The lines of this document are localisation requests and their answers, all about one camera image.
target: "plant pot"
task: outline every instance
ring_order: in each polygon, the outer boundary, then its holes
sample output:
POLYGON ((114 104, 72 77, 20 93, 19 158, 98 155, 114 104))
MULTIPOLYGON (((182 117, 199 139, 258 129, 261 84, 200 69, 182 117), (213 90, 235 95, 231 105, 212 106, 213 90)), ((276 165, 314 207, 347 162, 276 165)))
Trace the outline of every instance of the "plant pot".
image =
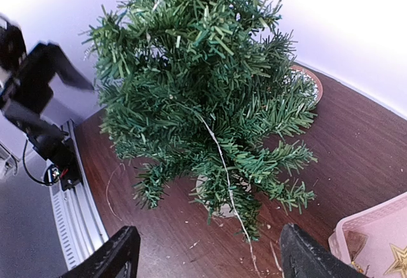
POLYGON ((308 69, 300 65, 293 65, 291 66, 291 69, 299 71, 302 76, 309 77, 312 81, 314 81, 317 95, 315 98, 315 104, 317 104, 322 98, 322 94, 324 93, 324 88, 322 87, 322 83, 319 78, 312 71, 309 71, 308 69))
MULTIPOLYGON (((201 193, 201 191, 202 191, 202 187, 201 187, 201 185, 207 180, 208 178, 206 177, 206 176, 203 176, 203 175, 199 175, 198 176, 198 178, 197 178, 197 185, 196 185, 196 188, 197 188, 197 193, 198 193, 198 196, 200 197, 200 198, 202 198, 201 196, 200 196, 200 193, 201 193)), ((249 185, 248 187, 247 187, 247 191, 251 191, 251 185, 249 185)), ((221 208, 220 208, 220 210, 219 211, 214 211, 213 213, 212 213, 214 216, 219 216, 220 218, 231 218, 231 217, 233 217, 233 216, 236 216, 236 214, 235 214, 235 212, 230 208, 230 206, 229 206, 229 204, 223 204, 222 206, 221 206, 221 208)))

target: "artificial christmas tree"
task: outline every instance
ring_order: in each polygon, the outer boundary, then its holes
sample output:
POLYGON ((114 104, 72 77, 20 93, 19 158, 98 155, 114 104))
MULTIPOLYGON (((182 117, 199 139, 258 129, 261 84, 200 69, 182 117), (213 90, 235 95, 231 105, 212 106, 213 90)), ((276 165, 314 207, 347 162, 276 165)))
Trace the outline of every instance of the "artificial christmas tree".
POLYGON ((102 131, 120 158, 155 161, 135 186, 143 204, 157 207, 176 177, 204 176, 195 200, 209 217, 227 203, 256 239, 256 192, 289 210, 314 198, 277 178, 315 160, 283 140, 311 125, 315 92, 291 69, 279 10, 268 0, 124 0, 91 27, 102 131), (262 144, 270 134, 282 138, 273 150, 262 144))

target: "dark wood surface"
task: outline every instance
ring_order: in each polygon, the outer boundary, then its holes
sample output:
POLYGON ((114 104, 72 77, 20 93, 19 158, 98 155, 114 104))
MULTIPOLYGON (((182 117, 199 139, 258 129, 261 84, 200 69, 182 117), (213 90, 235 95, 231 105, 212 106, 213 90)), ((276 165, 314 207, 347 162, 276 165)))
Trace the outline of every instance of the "dark wood surface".
MULTIPOLYGON (((277 241, 284 224, 297 223, 323 246, 342 218, 407 190, 407 121, 338 82, 317 74, 324 96, 318 117, 303 139, 319 159, 300 174, 317 198, 302 214, 285 214, 276 202, 263 198, 259 220, 261 239, 254 243, 258 267, 265 277, 281 277, 269 242, 277 241)), ((139 209, 132 185, 142 160, 125 162, 114 155, 107 135, 99 134, 99 112, 76 129, 86 176, 110 236, 123 225, 134 225, 141 235, 140 278, 145 277, 257 277, 249 246, 242 242, 236 219, 215 219, 207 225, 207 211, 189 204, 192 179, 178 179, 166 188, 165 199, 154 210, 139 209), (109 186, 109 201, 106 186, 109 186)), ((265 144, 272 148, 278 139, 265 144)))

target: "star decoration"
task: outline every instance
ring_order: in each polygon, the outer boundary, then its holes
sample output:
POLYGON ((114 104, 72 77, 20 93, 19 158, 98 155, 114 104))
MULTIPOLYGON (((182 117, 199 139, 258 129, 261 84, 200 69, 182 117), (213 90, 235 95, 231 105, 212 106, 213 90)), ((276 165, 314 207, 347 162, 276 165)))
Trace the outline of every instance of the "star decoration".
POLYGON ((390 244, 390 247, 393 252, 394 262, 384 274, 400 272, 401 277, 407 278, 407 247, 400 249, 393 244, 390 244))

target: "pink plastic tray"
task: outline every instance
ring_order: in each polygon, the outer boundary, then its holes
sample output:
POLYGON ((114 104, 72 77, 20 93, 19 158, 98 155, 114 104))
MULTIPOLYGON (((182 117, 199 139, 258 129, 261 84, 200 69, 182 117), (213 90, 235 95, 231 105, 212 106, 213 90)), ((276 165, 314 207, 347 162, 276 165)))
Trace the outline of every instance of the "pink plastic tray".
POLYGON ((351 263, 345 232, 360 232, 368 236, 366 245, 354 260, 363 270, 369 265, 368 277, 400 278, 401 273, 384 273, 394 262, 390 244, 400 249, 407 247, 407 192, 382 204, 342 219, 329 247, 334 256, 346 264, 351 263))

